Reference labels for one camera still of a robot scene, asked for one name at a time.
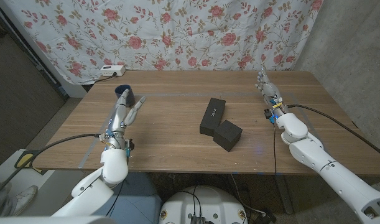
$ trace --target cable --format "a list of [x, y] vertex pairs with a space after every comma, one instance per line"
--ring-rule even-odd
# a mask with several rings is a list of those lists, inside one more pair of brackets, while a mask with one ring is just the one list
[[251, 221], [252, 221], [252, 223], [254, 224], [256, 221], [253, 219], [253, 218], [251, 218], [250, 216], [245, 216], [245, 218], [244, 218], [244, 221], [242, 222], [242, 224], [244, 224], [245, 223], [245, 219], [250, 219]]
[[179, 190], [178, 192], [184, 192], [184, 193], [187, 193], [187, 194], [193, 195], [193, 196], [197, 199], [198, 204], [200, 205], [200, 214], [202, 214], [202, 212], [201, 212], [201, 203], [200, 203], [200, 200], [198, 199], [198, 197], [197, 197], [195, 194], [190, 193], [190, 192], [187, 192], [187, 191], [185, 191], [185, 190]]
[[277, 160], [276, 160], [276, 126], [272, 124], [274, 128], [274, 141], [272, 143], [274, 148], [274, 175], [277, 175]]
[[252, 208], [252, 207], [250, 207], [250, 206], [247, 206], [247, 205], [245, 205], [245, 203], [242, 201], [242, 199], [241, 199], [241, 196], [239, 195], [239, 190], [238, 190], [238, 186], [237, 186], [237, 183], [235, 182], [235, 179], [234, 179], [234, 176], [231, 174], [231, 177], [233, 178], [233, 181], [234, 181], [234, 184], [235, 184], [235, 189], [237, 190], [237, 194], [238, 194], [238, 198], [239, 198], [239, 201], [245, 206], [245, 207], [247, 207], [247, 208], [249, 208], [249, 209], [251, 209], [251, 210], [254, 210], [255, 212], [259, 212], [259, 213], [261, 213], [261, 214], [263, 214], [263, 215], [267, 215], [265, 212], [263, 212], [263, 211], [260, 211], [260, 210], [257, 210], [257, 209], [254, 209], [254, 208]]
[[[251, 198], [251, 191], [249, 190], [249, 187], [247, 186], [247, 193], [248, 193], [248, 197], [249, 197], [249, 206], [252, 207], [252, 198]], [[251, 219], [252, 217], [252, 209], [249, 209], [249, 219]]]
[[325, 114], [325, 113], [322, 113], [321, 111], [318, 111], [316, 109], [313, 109], [313, 108], [309, 108], [308, 106], [303, 106], [303, 105], [287, 105], [288, 108], [293, 108], [293, 107], [300, 107], [300, 108], [305, 108], [305, 109], [308, 109], [310, 111], [313, 111], [313, 112], [316, 112], [326, 118], [329, 118], [331, 119], [333, 122], [335, 122], [336, 124], [339, 124], [342, 128], [346, 129], [347, 131], [349, 131], [351, 134], [354, 134], [357, 138], [361, 139], [363, 142], [365, 142], [367, 145], [371, 146], [373, 149], [375, 149], [375, 151], [377, 151], [379, 154], [380, 154], [380, 148], [376, 147], [374, 144], [372, 144], [371, 142], [369, 142], [367, 139], [365, 139], [364, 137], [360, 136], [359, 134], [357, 134], [356, 132], [354, 132], [353, 130], [351, 130], [350, 128], [348, 128], [347, 126], [345, 126], [344, 124], [340, 123], [338, 120], [336, 120], [335, 118], [332, 118], [331, 116]]
[[115, 198], [115, 200], [114, 200], [114, 203], [112, 204], [111, 208], [109, 208], [107, 214], [105, 215], [106, 217], [108, 216], [109, 212], [115, 207], [115, 203], [116, 203], [116, 201], [118, 200], [119, 195], [121, 194], [122, 188], [123, 188], [123, 182], [122, 182], [122, 184], [121, 184], [121, 188], [119, 189], [118, 194], [116, 195], [116, 198]]
[[77, 135], [77, 136], [71, 136], [71, 137], [68, 137], [68, 138], [65, 138], [65, 139], [61, 139], [61, 140], [58, 140], [56, 142], [53, 142], [45, 147], [43, 147], [41, 150], [39, 150], [38, 153], [34, 154], [31, 158], [29, 158], [28, 160], [26, 160], [20, 167], [18, 167], [0, 186], [0, 191], [3, 190], [3, 188], [7, 185], [7, 183], [10, 182], [11, 179], [13, 179], [13, 177], [15, 177], [18, 172], [20, 172], [20, 170], [22, 170], [29, 162], [31, 161], [34, 161], [36, 159], [36, 157], [44, 152], [46, 149], [52, 147], [52, 146], [55, 146], [57, 144], [60, 144], [60, 143], [63, 143], [63, 142], [66, 142], [66, 141], [69, 141], [69, 140], [72, 140], [72, 139], [78, 139], [78, 138], [83, 138], [83, 137], [95, 137], [95, 138], [98, 138], [100, 134], [80, 134], [80, 135]]
[[106, 81], [106, 80], [109, 80], [110, 78], [114, 78], [116, 75], [117, 75], [117, 73], [114, 72], [113, 75], [111, 75], [110, 77], [105, 78], [105, 79], [102, 79], [102, 80], [96, 80], [95, 83], [96, 83], [96, 82], [104, 82], [104, 81]]
[[195, 215], [195, 189], [197, 189], [197, 185], [194, 187], [194, 191], [192, 192], [192, 200], [194, 202], [194, 216]]

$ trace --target gray wall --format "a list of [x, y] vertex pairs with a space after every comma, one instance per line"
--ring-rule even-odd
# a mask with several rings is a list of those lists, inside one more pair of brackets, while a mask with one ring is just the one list
[[380, 148], [380, 1], [325, 0], [294, 70], [311, 71]]

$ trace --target black connector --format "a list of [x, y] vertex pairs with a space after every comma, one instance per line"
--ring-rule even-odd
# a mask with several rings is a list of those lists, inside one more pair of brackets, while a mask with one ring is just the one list
[[277, 218], [272, 214], [272, 212], [270, 212], [270, 210], [264, 208], [262, 209], [263, 212], [265, 212], [266, 214], [263, 215], [263, 214], [260, 214], [256, 219], [256, 223], [260, 223], [260, 224], [270, 224], [270, 223], [275, 223], [277, 221]]
[[270, 119], [272, 116], [271, 111], [269, 109], [265, 109], [264, 110], [264, 116], [266, 117], [266, 119]]

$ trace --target black rectangular box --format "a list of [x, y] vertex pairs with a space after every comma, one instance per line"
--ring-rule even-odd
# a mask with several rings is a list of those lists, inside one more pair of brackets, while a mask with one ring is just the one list
[[215, 129], [213, 141], [228, 152], [235, 146], [241, 137], [242, 129], [225, 120]]
[[213, 137], [215, 129], [219, 126], [221, 117], [225, 110], [226, 101], [210, 98], [209, 105], [200, 125], [200, 133]]

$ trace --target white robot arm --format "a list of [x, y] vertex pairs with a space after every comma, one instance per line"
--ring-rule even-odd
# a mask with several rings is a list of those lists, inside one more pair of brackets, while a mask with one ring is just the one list
[[127, 158], [130, 150], [134, 149], [134, 144], [132, 139], [124, 138], [124, 132], [134, 122], [138, 110], [146, 100], [143, 96], [126, 115], [128, 93], [129, 90], [126, 90], [119, 97], [107, 130], [100, 135], [100, 141], [106, 144], [101, 153], [101, 163], [104, 166], [81, 180], [72, 190], [73, 199], [54, 213], [53, 217], [91, 215], [113, 195], [111, 188], [126, 178]]
[[292, 156], [320, 174], [363, 223], [380, 223], [380, 192], [324, 151], [322, 143], [283, 104], [278, 88], [270, 82], [264, 69], [257, 80], [256, 88], [270, 107], [265, 113], [270, 113], [270, 121], [285, 130], [281, 138], [289, 145]]

